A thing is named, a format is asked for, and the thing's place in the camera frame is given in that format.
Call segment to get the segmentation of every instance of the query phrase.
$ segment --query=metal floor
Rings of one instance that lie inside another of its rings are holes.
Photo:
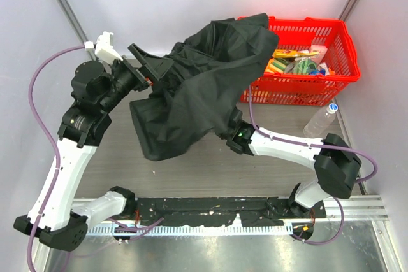
[[[332,237],[339,222],[315,225],[313,240]],[[108,243],[88,237],[75,254]],[[60,271],[65,254],[50,254],[46,272]],[[71,258],[66,272],[380,272],[387,271],[371,222],[346,222],[329,245],[304,245],[289,236],[145,237],[114,244],[89,258]]]

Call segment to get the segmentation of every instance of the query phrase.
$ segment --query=gray table surface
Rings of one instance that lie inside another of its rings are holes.
[[[113,123],[90,161],[76,197],[99,197],[116,185],[139,197],[288,196],[298,182],[314,177],[311,170],[293,162],[235,154],[214,134],[206,135],[180,157],[148,161],[129,111],[130,101],[147,94],[132,92],[111,112]],[[248,120],[248,104],[239,103],[238,108]],[[316,111],[308,106],[254,105],[258,125],[295,136],[303,136],[303,127]],[[334,122],[328,132],[341,135],[339,123]],[[353,192],[359,194],[358,188]]]

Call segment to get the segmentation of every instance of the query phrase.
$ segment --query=snack package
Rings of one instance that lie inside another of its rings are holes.
[[[313,57],[319,55],[318,51],[309,52],[308,50],[296,51],[296,50],[287,50],[287,49],[276,49],[273,53],[274,58],[278,59],[288,59],[296,57]]]
[[[320,62],[323,60],[323,57],[326,55],[327,47],[321,45],[312,45],[309,48],[309,52],[318,52],[317,55],[313,55],[310,59],[312,59],[313,62],[320,64]]]
[[[266,66],[266,73],[284,73],[289,61],[286,59],[270,59]]]

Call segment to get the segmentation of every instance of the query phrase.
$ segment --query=cable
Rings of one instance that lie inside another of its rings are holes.
[[[49,142],[51,143],[52,148],[54,149],[54,154],[55,154],[55,173],[54,173],[54,177],[52,178],[50,187],[49,187],[47,193],[45,194],[44,200],[43,200],[43,202],[42,202],[42,204],[40,206],[40,210],[38,211],[38,216],[37,216],[36,220],[34,221],[34,225],[33,225],[32,229],[31,229],[30,237],[29,237],[29,240],[28,240],[27,263],[28,263],[28,267],[30,269],[30,272],[36,272],[34,264],[33,264],[33,243],[34,243],[35,233],[36,233],[36,230],[38,228],[38,224],[40,224],[41,216],[44,214],[44,209],[45,209],[45,207],[46,207],[46,205],[48,203],[48,200],[50,199],[51,193],[52,193],[52,191],[53,191],[53,189],[55,187],[55,183],[57,182],[59,170],[60,170],[60,167],[61,167],[61,156],[59,154],[57,143],[53,139],[50,131],[47,129],[44,122],[41,120],[41,117],[38,115],[37,109],[36,109],[36,107],[34,105],[34,101],[33,101],[34,84],[35,84],[35,82],[37,80],[37,77],[40,74],[40,72],[52,60],[58,58],[60,55],[66,54],[66,53],[74,51],[74,50],[84,49],[84,48],[85,47],[83,45],[76,46],[76,47],[71,47],[71,48],[65,49],[63,51],[57,52],[53,56],[49,57],[34,72],[33,77],[31,78],[31,81],[30,81],[30,85],[29,85],[28,101],[29,101],[29,104],[30,104],[31,111],[33,112],[34,118],[37,121],[38,125],[41,127],[41,129],[45,133],[45,136],[48,138]]]
[[[310,210],[310,216],[312,217],[312,226],[316,223],[316,214],[314,213],[314,209]]]
[[[136,210],[135,213],[136,213],[135,227],[138,227],[138,222],[140,221],[140,212],[139,210]]]
[[[109,221],[113,222],[114,224],[119,225],[120,227],[123,227],[125,230],[127,230],[128,232],[133,232],[136,233],[138,231],[146,231],[146,230],[150,230],[153,229],[153,227],[157,226],[160,222],[162,222],[164,219],[160,218],[158,221],[154,222],[151,225],[145,226],[145,227],[128,227],[127,225],[120,223],[119,221],[109,218]]]
[[[339,227],[339,229],[338,229],[336,235],[334,235],[334,236],[333,236],[332,238],[330,238],[329,240],[327,240],[327,241],[322,241],[322,242],[303,240],[303,239],[301,239],[301,237],[300,237],[302,234],[300,234],[299,236],[293,234],[292,236],[295,237],[297,240],[300,240],[300,241],[302,241],[302,242],[304,242],[304,243],[306,243],[306,244],[308,244],[308,245],[327,245],[328,243],[331,243],[331,242],[335,241],[335,240],[340,236],[341,232],[343,231],[343,227],[344,227],[344,210],[343,210],[343,206],[340,204],[340,201],[339,201],[337,198],[335,198],[335,197],[334,197],[333,199],[334,199],[334,201],[336,201],[337,204],[339,205],[340,214],[341,214],[340,227]]]
[[[248,87],[248,96],[249,96],[249,116],[251,118],[251,123],[252,126],[254,127],[254,129],[260,133],[260,135],[263,135],[267,138],[271,138],[272,140],[277,140],[277,141],[282,141],[284,143],[291,143],[292,145],[299,145],[299,146],[303,146],[303,147],[309,147],[308,143],[304,143],[302,141],[294,141],[294,140],[287,140],[285,138],[281,138],[281,137],[276,137],[276,136],[270,136],[268,133],[265,133],[263,131],[261,131],[259,129],[259,127],[256,125],[255,121],[254,121],[254,114],[252,111],[252,89],[251,86]],[[366,154],[365,152],[353,149],[353,148],[349,148],[349,147],[339,147],[339,146],[331,146],[331,145],[320,145],[320,144],[311,144],[310,145],[311,148],[322,148],[322,149],[330,149],[330,150],[340,150],[340,151],[345,151],[345,152],[351,152],[354,154],[358,154],[361,156],[364,156],[366,159],[368,159],[372,165],[373,165],[373,170],[371,172],[371,174],[367,175],[364,178],[359,178],[358,180],[356,180],[356,183],[361,183],[361,182],[365,182],[369,179],[371,179],[374,175],[377,174],[378,172],[378,164],[377,162],[374,160],[374,158],[372,156],[370,156],[369,154]]]
[[[253,114],[253,111],[252,111],[252,88],[251,88],[251,86],[248,87],[248,99],[249,99],[249,100],[248,100],[249,116],[250,116],[250,118],[251,118],[251,123],[252,123],[252,126],[254,127],[254,129],[255,129],[258,133],[260,133],[260,135],[263,135],[263,136],[265,136],[265,137],[267,137],[267,138],[271,138],[272,140],[282,141],[282,142],[285,142],[285,143],[291,143],[291,144],[293,144],[293,145],[299,145],[299,146],[303,146],[303,147],[308,147],[308,146],[309,146],[309,144],[304,143],[304,142],[302,142],[302,141],[287,140],[287,139],[285,139],[285,138],[280,138],[280,137],[276,137],[276,136],[272,136],[272,137],[271,137],[269,134],[267,134],[267,133],[261,131],[261,130],[259,129],[259,127],[256,125],[255,120],[254,120],[254,114]],[[360,178],[360,179],[356,180],[356,183],[365,182],[365,181],[371,179],[371,178],[372,178],[374,175],[376,175],[377,172],[378,172],[377,162],[374,160],[373,157],[371,157],[370,155],[366,154],[365,152],[362,152],[362,151],[359,151],[359,150],[355,150],[355,149],[352,149],[352,148],[348,148],[348,147],[338,147],[338,146],[331,146],[331,145],[324,145],[324,144],[323,144],[323,145],[311,144],[310,147],[312,147],[312,148],[322,148],[322,149],[331,149],[331,150],[341,150],[341,151],[346,151],[346,152],[352,152],[352,153],[354,153],[354,154],[359,154],[359,155],[361,155],[361,156],[364,156],[366,159],[368,159],[368,160],[372,163],[372,165],[373,165],[373,171],[371,172],[371,174],[367,175],[366,177]],[[343,211],[343,207],[342,207],[340,201],[339,201],[338,199],[336,199],[335,197],[334,197],[334,200],[337,202],[337,204],[339,204],[340,214],[341,214],[340,227],[339,227],[339,230],[337,231],[336,235],[335,235],[334,237],[332,237],[331,239],[329,239],[328,241],[323,241],[323,242],[315,242],[315,241],[305,240],[304,242],[305,242],[306,244],[309,244],[309,245],[326,245],[327,243],[333,242],[334,240],[336,240],[336,239],[340,236],[340,233],[342,232],[343,226],[344,226],[344,211]],[[298,240],[302,240],[301,237],[299,237],[299,236],[296,236],[296,235],[293,235],[293,236],[294,236],[296,239],[298,239]]]
[[[142,238],[143,236],[146,236],[146,235],[147,235],[149,232],[151,232],[156,226],[158,226],[163,220],[164,220],[164,218],[160,218],[159,220],[157,220],[157,221],[154,222],[153,224],[151,224],[151,225],[149,225],[149,226],[146,226],[146,227],[143,227],[143,228],[141,228],[141,229],[138,229],[139,231],[145,231],[145,232],[144,232],[144,233],[141,233],[140,235],[137,235],[137,236],[135,236],[135,237],[133,237],[133,238],[130,238],[128,241],[129,241],[129,242],[130,242],[130,241],[136,241],[136,240]],[[114,222],[114,223],[116,223],[116,224],[118,224],[119,226],[123,227],[123,228],[126,229],[127,231],[130,231],[129,229],[131,229],[130,227],[128,227],[128,226],[126,226],[126,225],[124,225],[124,224],[122,224],[122,223],[120,223],[120,222]],[[102,251],[102,250],[104,250],[104,249],[106,249],[106,248],[108,248],[108,247],[110,247],[110,246],[112,246],[112,245],[115,245],[116,243],[117,243],[117,241],[113,241],[113,242],[111,242],[111,243],[108,243],[107,245],[104,245],[103,247],[101,247],[101,248],[97,249],[96,251],[94,251],[94,252],[92,252],[92,253],[89,253],[89,254],[87,254],[87,255],[76,255],[76,254],[73,254],[73,257],[74,257],[74,258],[89,258],[89,257],[92,257],[92,256],[96,255],[96,254],[99,253],[100,251]]]
[[[49,57],[47,60],[45,60],[39,67],[38,69],[34,72],[33,77],[31,78],[30,84],[29,84],[29,90],[28,90],[28,101],[30,104],[30,108],[31,111],[34,115],[35,120],[37,121],[38,125],[41,127],[41,129],[43,130],[43,132],[45,133],[45,136],[48,138],[49,142],[52,145],[52,148],[54,150],[54,154],[55,154],[55,172],[54,172],[54,176],[52,178],[51,184],[48,188],[47,193],[45,194],[44,200],[40,206],[40,209],[38,210],[38,216],[36,217],[36,220],[34,221],[33,227],[31,229],[30,232],[30,237],[29,237],[29,241],[28,241],[28,246],[27,246],[27,263],[29,266],[29,270],[30,272],[36,272],[35,267],[34,267],[34,263],[33,263],[33,243],[34,243],[34,237],[35,237],[35,233],[36,230],[38,228],[38,225],[40,224],[40,220],[41,217],[44,214],[44,210],[45,207],[48,203],[48,200],[50,199],[51,193],[55,187],[55,184],[57,183],[57,179],[58,179],[58,175],[59,175],[59,171],[61,168],[61,155],[57,146],[57,142],[54,140],[54,138],[52,137],[50,131],[47,129],[47,127],[45,126],[44,122],[42,121],[40,115],[37,112],[37,109],[35,107],[34,104],[34,99],[33,99],[33,90],[34,90],[34,84],[37,80],[38,75],[41,73],[41,71],[44,69],[44,67],[49,64],[51,61],[53,61],[54,59],[58,58],[60,55],[66,54],[68,52],[71,51],[75,51],[75,50],[79,50],[79,49],[84,49],[85,47],[83,45],[81,46],[76,46],[76,47],[71,47],[71,48],[67,48],[64,49],[60,52],[57,52],[56,54],[54,54],[53,56]],[[153,224],[147,226],[147,227],[143,227],[143,228],[130,228],[124,224],[121,224],[120,222],[116,222],[116,220],[114,220],[115,223],[119,224],[121,227],[125,228],[127,231],[132,231],[132,232],[136,232],[136,231],[145,231],[144,233],[129,239],[129,241],[135,241],[137,239],[140,239],[141,237],[147,235],[151,230],[153,230],[153,228],[155,226],[157,226],[159,223],[161,223],[163,221],[163,218],[160,218],[158,221],[154,222]],[[96,253],[98,253],[99,251],[101,251],[102,249],[109,247],[111,244],[107,244],[105,246],[103,246],[102,248],[100,248],[99,250],[88,254],[88,255],[72,255],[73,257],[76,258],[86,258],[86,257],[90,257]],[[66,256],[66,260],[64,262],[64,265],[62,266],[62,270],[61,272],[64,272],[68,266],[68,262],[69,259],[71,257],[71,252],[69,252]]]

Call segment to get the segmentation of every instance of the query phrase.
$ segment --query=bottle cap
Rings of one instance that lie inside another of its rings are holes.
[[[337,106],[337,104],[330,103],[326,110],[329,114],[334,114],[338,109],[339,107]]]

